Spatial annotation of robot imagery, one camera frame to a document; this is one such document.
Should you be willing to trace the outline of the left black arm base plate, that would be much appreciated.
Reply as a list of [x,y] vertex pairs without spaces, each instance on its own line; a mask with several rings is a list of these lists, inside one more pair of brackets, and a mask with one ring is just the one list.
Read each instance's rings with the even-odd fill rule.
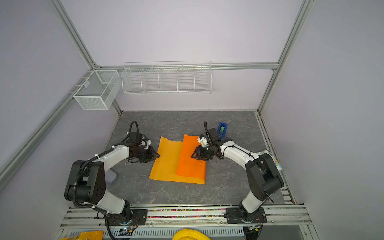
[[107,214],[109,226],[144,226],[148,216],[148,209],[131,209],[131,219],[120,215]]

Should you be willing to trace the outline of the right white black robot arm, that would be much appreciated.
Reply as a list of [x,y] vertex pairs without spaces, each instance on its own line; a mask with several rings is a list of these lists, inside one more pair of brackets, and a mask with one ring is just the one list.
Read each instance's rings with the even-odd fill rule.
[[222,138],[215,128],[208,128],[204,122],[205,133],[198,137],[191,158],[200,161],[211,161],[214,157],[220,160],[228,158],[245,169],[250,191],[239,204],[239,212],[227,213],[229,218],[250,223],[255,219],[262,220],[259,210],[271,195],[284,185],[281,176],[282,167],[266,150],[263,153],[253,153],[237,145],[230,138]]

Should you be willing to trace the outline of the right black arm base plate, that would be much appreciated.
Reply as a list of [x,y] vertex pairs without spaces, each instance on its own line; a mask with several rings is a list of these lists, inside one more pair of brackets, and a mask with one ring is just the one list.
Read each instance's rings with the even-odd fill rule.
[[252,213],[248,213],[243,207],[226,208],[224,217],[228,224],[264,224],[267,222],[265,210],[259,208]]

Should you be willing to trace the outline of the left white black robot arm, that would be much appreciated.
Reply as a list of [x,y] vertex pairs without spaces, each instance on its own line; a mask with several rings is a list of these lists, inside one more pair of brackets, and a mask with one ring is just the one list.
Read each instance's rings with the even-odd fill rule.
[[158,159],[146,135],[132,121],[126,137],[108,150],[86,161],[75,161],[65,188],[65,199],[77,208],[93,209],[104,214],[108,222],[130,225],[136,218],[129,201],[118,198],[106,187],[106,172],[121,161],[149,163]]

